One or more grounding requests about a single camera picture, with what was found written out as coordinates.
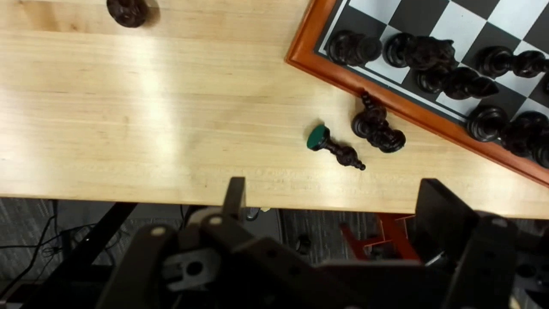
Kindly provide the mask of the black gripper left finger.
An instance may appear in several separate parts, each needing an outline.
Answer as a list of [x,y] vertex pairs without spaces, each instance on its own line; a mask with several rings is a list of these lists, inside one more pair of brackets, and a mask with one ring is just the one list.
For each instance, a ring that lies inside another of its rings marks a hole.
[[240,221],[240,212],[245,207],[245,178],[231,176],[221,205],[221,224],[235,224]]

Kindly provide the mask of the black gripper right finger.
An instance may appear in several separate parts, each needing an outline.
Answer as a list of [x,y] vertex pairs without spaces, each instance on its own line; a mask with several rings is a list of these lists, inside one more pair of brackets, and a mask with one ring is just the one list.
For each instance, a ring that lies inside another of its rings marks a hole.
[[440,179],[420,179],[411,243],[425,262],[437,257],[456,260],[478,221],[480,214]]

